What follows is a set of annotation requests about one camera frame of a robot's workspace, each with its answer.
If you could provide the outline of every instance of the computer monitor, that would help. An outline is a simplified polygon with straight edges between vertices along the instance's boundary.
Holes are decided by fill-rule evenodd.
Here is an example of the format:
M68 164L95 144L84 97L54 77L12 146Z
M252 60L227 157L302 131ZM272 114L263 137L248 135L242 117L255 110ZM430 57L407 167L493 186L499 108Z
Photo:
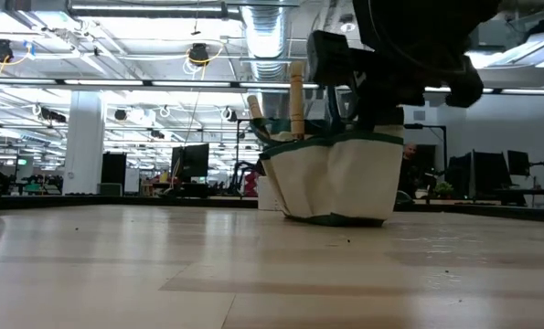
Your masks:
M454 194L458 197L469 196L471 180L471 154L451 157L444 180L453 186Z
M208 144L175 147L172 149L173 175L188 180L190 177L208 175Z
M502 153L473 152L473 157L475 191L478 195L493 194L496 189L510 188L511 177Z
M529 156L525 152L507 151L507 162L511 175L529 176Z

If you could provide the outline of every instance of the pipe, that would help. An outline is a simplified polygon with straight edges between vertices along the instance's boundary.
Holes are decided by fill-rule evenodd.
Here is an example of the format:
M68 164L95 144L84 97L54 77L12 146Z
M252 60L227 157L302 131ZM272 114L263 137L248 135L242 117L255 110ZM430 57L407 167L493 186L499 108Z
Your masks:
M255 58L278 58L285 48L286 10L281 7L247 6L243 8L247 47ZM251 63L253 77L279 81L285 77L282 63Z
M147 18L196 18L241 21L239 9L229 7L223 13L221 7L203 5L72 5L73 16L87 17L147 17Z
M279 58L285 51L287 11L281 7L246 6L242 8L245 37L250 57ZM282 81L285 64L282 62L252 62L251 72L257 81ZM266 118L285 118L287 98L282 94L263 93L261 107Z

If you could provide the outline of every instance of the wooden handle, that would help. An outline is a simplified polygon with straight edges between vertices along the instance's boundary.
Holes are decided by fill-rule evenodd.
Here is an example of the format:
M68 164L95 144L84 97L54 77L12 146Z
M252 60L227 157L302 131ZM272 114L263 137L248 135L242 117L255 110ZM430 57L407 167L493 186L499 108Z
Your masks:
M252 119L262 119L263 114L261 114L261 108L260 103L257 100L257 97L251 95L247 98L247 103L250 105L250 113ZM265 126L262 126L259 128L260 133L262 133L265 137L270 137L270 133L268 133L268 130L265 129Z
M303 81L304 63L296 61L290 65L290 120L292 136L297 140L304 138Z
M247 103L250 105L250 113L252 119L261 119L263 115L261 114L260 103L257 101L257 97L251 95L247 98Z

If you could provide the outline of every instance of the red object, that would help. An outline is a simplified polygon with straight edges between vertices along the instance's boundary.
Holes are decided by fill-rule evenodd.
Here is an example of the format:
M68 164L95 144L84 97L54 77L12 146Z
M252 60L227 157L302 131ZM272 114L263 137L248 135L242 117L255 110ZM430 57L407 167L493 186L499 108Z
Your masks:
M259 176L256 172L250 172L245 175L245 187L243 187L244 196L257 196L257 177Z

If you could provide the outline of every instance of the potted plant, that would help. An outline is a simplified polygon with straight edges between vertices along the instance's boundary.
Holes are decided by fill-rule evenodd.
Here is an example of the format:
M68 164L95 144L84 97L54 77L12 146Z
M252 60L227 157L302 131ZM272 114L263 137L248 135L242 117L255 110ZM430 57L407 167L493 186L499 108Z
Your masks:
M454 192L453 186L446 182L438 183L436 187L434 188L434 193L439 198L450 198L453 192Z

